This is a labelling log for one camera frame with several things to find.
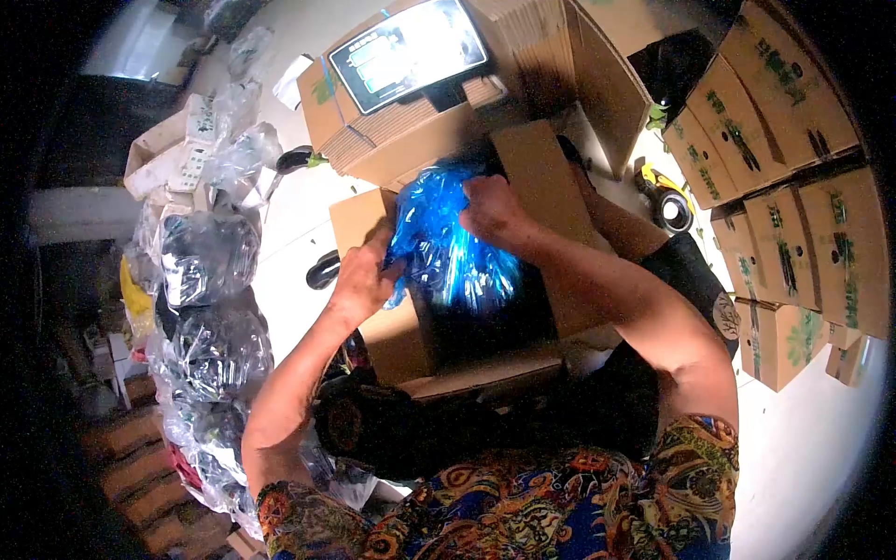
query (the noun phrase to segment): blue strapping band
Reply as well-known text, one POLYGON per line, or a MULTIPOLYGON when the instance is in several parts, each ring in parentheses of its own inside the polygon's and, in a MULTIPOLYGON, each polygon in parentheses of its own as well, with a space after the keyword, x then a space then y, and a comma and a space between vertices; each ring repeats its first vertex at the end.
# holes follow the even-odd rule
POLYGON ((333 80, 330 77, 330 69, 327 68, 327 63, 323 59, 323 55, 321 55, 321 66, 323 66, 323 79, 327 82, 327 89, 330 90, 330 97, 333 98, 333 102, 336 104, 336 112, 339 113, 339 120, 342 121, 342 125, 348 128, 351 132, 353 132, 358 138, 367 142, 371 148, 376 148, 376 142, 371 140, 365 134, 359 132, 354 126, 345 122, 345 117, 342 116, 342 109, 339 106, 339 101, 336 100, 336 88, 333 86, 333 80))

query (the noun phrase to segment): hand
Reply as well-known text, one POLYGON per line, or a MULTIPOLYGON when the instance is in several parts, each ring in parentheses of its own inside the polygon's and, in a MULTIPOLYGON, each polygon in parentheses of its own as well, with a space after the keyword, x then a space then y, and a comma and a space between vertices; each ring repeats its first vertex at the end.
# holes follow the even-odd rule
POLYGON ((461 227, 483 241, 513 252, 538 231, 538 224, 500 175, 464 181, 463 192, 470 199, 470 206, 461 212, 461 227))
POLYGON ((401 260, 381 271, 391 240, 392 230, 380 226, 367 243, 350 248, 341 260, 325 313, 336 314, 352 331, 383 307, 404 271, 401 260))

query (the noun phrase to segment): clear plastic bag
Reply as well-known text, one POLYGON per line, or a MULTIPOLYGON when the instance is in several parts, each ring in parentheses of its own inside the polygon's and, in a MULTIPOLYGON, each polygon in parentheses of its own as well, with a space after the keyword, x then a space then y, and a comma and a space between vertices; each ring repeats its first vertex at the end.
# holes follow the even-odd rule
POLYGON ((211 101, 211 111, 215 118, 214 152, 227 148, 255 124, 261 98, 262 85, 255 80, 229 83, 224 91, 215 96, 211 101))
POLYGON ((168 306, 208 306, 252 283, 261 240, 243 216, 197 211, 161 224, 168 306))
POLYGON ((190 310, 171 342, 175 375, 198 401, 246 401, 273 369, 271 343, 258 318, 226 305, 190 310))
MULTIPOLYGON (((227 2, 218 2, 218 4, 227 4, 227 2)), ((264 55, 273 39, 274 33, 270 28, 256 27, 242 39, 234 41, 230 46, 230 59, 227 66, 230 80, 242 82, 254 78, 258 69, 264 67, 264 55)))
POLYGON ((520 262, 472 236, 459 222, 470 203, 463 181, 475 175, 469 168, 426 168, 401 189, 384 266, 403 258, 407 267, 384 309, 401 303, 407 280, 433 304, 466 306, 477 314, 500 309, 513 297, 521 281, 520 262))
MULTIPOLYGON (((276 185, 262 184, 263 168, 273 170, 283 155, 277 130, 270 123, 249 127, 228 147, 218 150, 202 169, 202 178, 227 191, 241 208, 257 208, 267 202, 276 185)), ((271 172, 268 182, 276 180, 271 172)))

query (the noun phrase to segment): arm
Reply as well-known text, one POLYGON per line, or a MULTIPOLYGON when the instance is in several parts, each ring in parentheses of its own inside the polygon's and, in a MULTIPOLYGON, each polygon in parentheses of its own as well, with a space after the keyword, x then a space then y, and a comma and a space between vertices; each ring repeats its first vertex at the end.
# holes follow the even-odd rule
POLYGON ((392 294, 401 265, 380 272, 390 239, 392 232, 381 228, 366 245, 349 249, 330 302, 255 397, 242 444, 252 497, 280 480, 312 485, 298 456, 302 430, 323 370, 340 344, 392 294))
POLYGON ((673 415, 718 416, 737 429, 737 386, 724 344, 684 298, 634 263, 542 228, 502 177, 477 177, 464 191, 461 225, 473 235, 535 264, 542 275, 612 323, 674 386, 673 415))

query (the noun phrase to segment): person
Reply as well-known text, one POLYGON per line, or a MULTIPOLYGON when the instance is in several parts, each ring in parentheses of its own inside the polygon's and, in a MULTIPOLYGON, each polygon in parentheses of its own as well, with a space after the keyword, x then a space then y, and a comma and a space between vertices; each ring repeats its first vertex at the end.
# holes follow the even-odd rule
MULTIPOLYGON (((676 290, 638 264, 664 251, 672 253, 660 259, 668 264, 681 254, 670 244, 686 242, 599 197, 581 166, 571 166, 595 227, 617 255, 541 227, 500 176, 464 184, 470 206, 461 225, 538 266, 546 280, 612 323, 658 372, 649 458, 587 446, 485 451, 435 474, 376 525, 314 489, 297 448, 321 373, 342 341, 382 307, 401 274, 399 265, 381 271, 392 233, 380 229, 345 255, 329 303, 253 404, 243 462, 271 558, 728 557, 738 425, 726 343, 737 336, 714 320, 730 319, 720 303, 727 297, 701 289, 690 297, 695 307, 679 290, 705 284, 708 269, 696 280, 677 274, 685 279, 676 290)), ((715 289, 717 280, 709 288, 715 289)))

